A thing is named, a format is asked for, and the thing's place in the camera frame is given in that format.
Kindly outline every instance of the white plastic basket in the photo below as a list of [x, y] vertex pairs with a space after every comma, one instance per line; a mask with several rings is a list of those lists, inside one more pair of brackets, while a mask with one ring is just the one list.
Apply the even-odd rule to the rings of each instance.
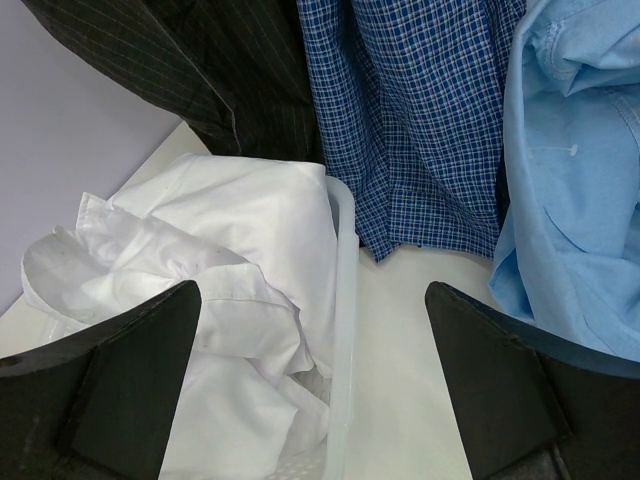
[[312, 451], [281, 461], [276, 473], [267, 480], [341, 480], [344, 476], [353, 406], [359, 240], [355, 233], [351, 192], [344, 183], [332, 177], [327, 177], [327, 187], [338, 235], [333, 378], [327, 381], [313, 370], [299, 374], [297, 379], [319, 398], [330, 402], [329, 435]]

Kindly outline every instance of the denim shirt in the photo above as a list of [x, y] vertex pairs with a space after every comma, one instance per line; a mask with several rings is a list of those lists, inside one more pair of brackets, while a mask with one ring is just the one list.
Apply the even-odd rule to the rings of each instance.
[[640, 361], [640, 4], [538, 0], [505, 88], [506, 313]]

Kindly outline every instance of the white cloth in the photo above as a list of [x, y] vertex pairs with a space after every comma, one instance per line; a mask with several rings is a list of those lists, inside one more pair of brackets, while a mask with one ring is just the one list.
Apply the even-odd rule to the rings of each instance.
[[[281, 172], [276, 181], [270, 175], [278, 175], [265, 168], [266, 162], [236, 160], [242, 169], [226, 159], [187, 157], [170, 169], [171, 175], [160, 175], [111, 201], [85, 194], [75, 232], [58, 227], [34, 243], [23, 259], [27, 300], [58, 320], [51, 340], [129, 310], [181, 280], [198, 283], [202, 310], [163, 478], [263, 478], [273, 473], [280, 457], [314, 447], [328, 430], [327, 405], [286, 376], [313, 365], [305, 355], [301, 326], [305, 334], [315, 335], [320, 357], [330, 360], [332, 350], [333, 301], [321, 305], [313, 291], [335, 296], [330, 292], [335, 290], [335, 233], [330, 210], [325, 210], [326, 188], [322, 202], [322, 182], [319, 187], [314, 183], [321, 167], [312, 168], [312, 175], [295, 164], [275, 162]], [[201, 168], [193, 169], [194, 163]], [[262, 181], [251, 174], [251, 163], [264, 173]], [[218, 187], [203, 181], [204, 164], [209, 175], [226, 179], [220, 188], [229, 195], [246, 193], [243, 208], [225, 207], [212, 193]], [[180, 186], [174, 189], [180, 195], [162, 189], [162, 182], [177, 179]], [[258, 188], [262, 182], [271, 187]], [[144, 212], [135, 203], [136, 198], [154, 198], [150, 184], [157, 187], [157, 202], [151, 203], [163, 215]], [[310, 197], [306, 200], [302, 186]], [[265, 205], [259, 203], [260, 196]], [[175, 208], [164, 210], [165, 202]], [[294, 204], [308, 215], [306, 224], [293, 213]], [[251, 205], [256, 218], [249, 214]], [[130, 213], [129, 207], [138, 211]], [[320, 210], [318, 217], [313, 208]], [[285, 228], [287, 217], [293, 231]], [[172, 219], [174, 225], [165, 221]], [[318, 221], [330, 234], [310, 226]], [[198, 236], [178, 224], [190, 225]], [[229, 248], [217, 244], [215, 235]], [[234, 241], [242, 247], [234, 248]], [[327, 245], [315, 245], [324, 242]], [[291, 247], [296, 261], [284, 258], [285, 247]], [[269, 249], [275, 252], [273, 258]], [[311, 254], [319, 257], [304, 258]], [[261, 264], [248, 261], [249, 256]], [[279, 288], [265, 280], [266, 271]], [[290, 295], [298, 299], [296, 306]], [[322, 307], [320, 314], [314, 306]], [[315, 328], [314, 321], [324, 323]]]
[[233, 250], [299, 310], [304, 346], [287, 373], [333, 363], [337, 238], [325, 170], [311, 163], [185, 155], [110, 200]]

